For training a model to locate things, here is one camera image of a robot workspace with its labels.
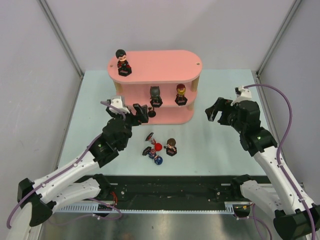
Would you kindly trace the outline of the red spider hero figurine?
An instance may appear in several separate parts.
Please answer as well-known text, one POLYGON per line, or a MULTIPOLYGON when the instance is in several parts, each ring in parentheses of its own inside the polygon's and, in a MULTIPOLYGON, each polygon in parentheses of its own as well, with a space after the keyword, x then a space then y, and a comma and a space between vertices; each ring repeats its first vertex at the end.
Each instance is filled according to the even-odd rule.
POLYGON ((155 140, 153 137, 154 133, 151 132, 145 139, 145 141, 150 142, 153 145, 153 148, 156 152, 159 152, 163 149, 163 145, 155 140))

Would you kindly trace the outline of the brown-haired archer figurine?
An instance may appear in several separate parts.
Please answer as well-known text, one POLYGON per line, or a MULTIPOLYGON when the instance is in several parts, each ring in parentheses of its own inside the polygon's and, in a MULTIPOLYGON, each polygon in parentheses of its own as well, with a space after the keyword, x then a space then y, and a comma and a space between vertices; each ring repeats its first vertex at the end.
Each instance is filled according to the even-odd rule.
POLYGON ((176 140, 174 138, 169 138, 164 146, 166 154, 173 157, 177 154, 176 140))

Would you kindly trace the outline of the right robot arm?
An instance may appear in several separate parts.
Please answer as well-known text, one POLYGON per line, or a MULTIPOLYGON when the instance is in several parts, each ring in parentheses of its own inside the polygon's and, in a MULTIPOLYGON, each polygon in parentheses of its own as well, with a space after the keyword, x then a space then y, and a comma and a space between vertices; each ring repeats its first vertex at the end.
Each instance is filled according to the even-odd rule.
POLYGON ((257 102, 219 97, 205 110, 208 121, 230 126, 239 134, 240 144, 262 167, 276 195, 269 193, 249 175, 233 181, 238 195, 253 201, 273 221, 273 226, 283 240, 295 240, 311 235, 314 239, 320 229, 320 207, 306 194, 295 180, 290 169, 277 157, 278 145, 272 134, 261 126, 257 102))

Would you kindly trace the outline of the black-haired red dress figurine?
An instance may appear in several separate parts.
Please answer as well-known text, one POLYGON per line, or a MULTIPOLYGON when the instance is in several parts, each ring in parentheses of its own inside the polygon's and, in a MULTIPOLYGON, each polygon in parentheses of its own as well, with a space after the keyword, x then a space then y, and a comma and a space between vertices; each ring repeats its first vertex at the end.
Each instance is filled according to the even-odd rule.
POLYGON ((157 115, 157 113, 155 111, 155 108, 154 107, 149 107, 147 115, 148 115, 149 118, 154 118, 157 115))

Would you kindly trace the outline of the grey masked bat figurine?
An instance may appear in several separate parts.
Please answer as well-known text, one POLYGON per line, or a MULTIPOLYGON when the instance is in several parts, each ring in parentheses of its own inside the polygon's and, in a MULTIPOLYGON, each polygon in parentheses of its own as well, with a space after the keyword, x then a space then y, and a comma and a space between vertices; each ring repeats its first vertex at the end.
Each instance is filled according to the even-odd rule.
POLYGON ((150 87, 150 104, 153 108, 160 108, 163 104, 160 93, 161 92, 159 86, 150 87))

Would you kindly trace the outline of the blue shield hero figurine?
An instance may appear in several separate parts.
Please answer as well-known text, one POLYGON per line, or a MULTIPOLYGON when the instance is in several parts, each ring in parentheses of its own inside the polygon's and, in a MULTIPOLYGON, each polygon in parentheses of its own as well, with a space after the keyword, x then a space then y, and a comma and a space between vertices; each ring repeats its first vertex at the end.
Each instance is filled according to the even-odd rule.
POLYGON ((163 158, 159 156, 154 148, 151 146, 146 147, 142 151, 143 156, 148 156, 156 165, 161 165, 163 163, 163 158))

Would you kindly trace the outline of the red gold armor figurine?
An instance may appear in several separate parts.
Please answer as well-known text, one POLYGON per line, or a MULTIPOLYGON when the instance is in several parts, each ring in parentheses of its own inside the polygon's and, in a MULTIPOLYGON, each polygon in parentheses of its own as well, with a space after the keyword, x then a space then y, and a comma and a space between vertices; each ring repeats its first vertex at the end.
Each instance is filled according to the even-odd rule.
POLYGON ((182 83, 178 84, 176 86, 176 98, 175 98, 175 103, 178 106, 184 106, 187 104, 188 99, 185 97, 186 93, 186 86, 182 83))

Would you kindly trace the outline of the pink three-tier shelf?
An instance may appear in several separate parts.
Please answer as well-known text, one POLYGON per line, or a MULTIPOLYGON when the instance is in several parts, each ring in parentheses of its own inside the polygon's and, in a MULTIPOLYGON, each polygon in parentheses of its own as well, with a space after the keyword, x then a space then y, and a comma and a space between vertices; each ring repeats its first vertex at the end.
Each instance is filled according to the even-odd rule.
POLYGON ((124 97, 126 106, 132 111, 133 104, 150 107, 150 88, 159 86, 162 105, 154 109, 156 116, 150 118, 148 123, 178 125, 192 119, 203 68, 199 56, 188 50, 127 51, 126 56, 132 68, 132 73, 128 76, 118 74, 116 57, 107 65, 108 75, 114 82, 116 93, 124 97), (184 84, 186 87, 186 105, 179 106, 175 102, 178 84, 184 84))

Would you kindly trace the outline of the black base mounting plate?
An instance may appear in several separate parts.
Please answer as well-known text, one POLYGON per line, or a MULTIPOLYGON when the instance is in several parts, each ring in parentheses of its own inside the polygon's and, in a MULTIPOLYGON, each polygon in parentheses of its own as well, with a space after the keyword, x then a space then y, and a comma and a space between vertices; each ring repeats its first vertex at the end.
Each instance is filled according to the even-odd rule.
POLYGON ((213 210, 224 202, 244 202, 235 183, 255 180, 268 184, 266 176, 115 176, 96 199, 131 210, 213 210))

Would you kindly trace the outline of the dark-haired red-suit figurine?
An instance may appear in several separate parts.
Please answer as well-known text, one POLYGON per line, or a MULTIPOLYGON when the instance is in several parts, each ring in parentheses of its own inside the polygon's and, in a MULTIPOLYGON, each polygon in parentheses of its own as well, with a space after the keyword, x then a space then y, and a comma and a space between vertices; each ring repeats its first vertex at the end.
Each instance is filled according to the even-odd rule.
POLYGON ((115 57, 117 58, 118 74, 123 77, 129 76, 132 73, 132 68, 127 61, 127 54, 125 50, 118 49, 115 52, 115 57))

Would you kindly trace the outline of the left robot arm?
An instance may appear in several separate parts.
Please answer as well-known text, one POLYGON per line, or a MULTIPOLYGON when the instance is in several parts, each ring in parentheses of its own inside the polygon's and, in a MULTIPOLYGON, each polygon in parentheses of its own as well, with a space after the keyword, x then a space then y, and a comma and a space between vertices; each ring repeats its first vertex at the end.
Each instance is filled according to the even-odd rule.
POLYGON ((111 116, 102 133, 75 159, 36 180, 25 178, 18 184, 17 205, 6 225, 8 240, 26 240, 31 228, 46 222, 56 210, 81 200, 104 198, 108 180, 98 174, 78 183, 88 172, 100 169, 123 151, 132 137, 132 128, 148 123, 148 107, 135 103, 133 113, 120 99, 102 102, 111 116))

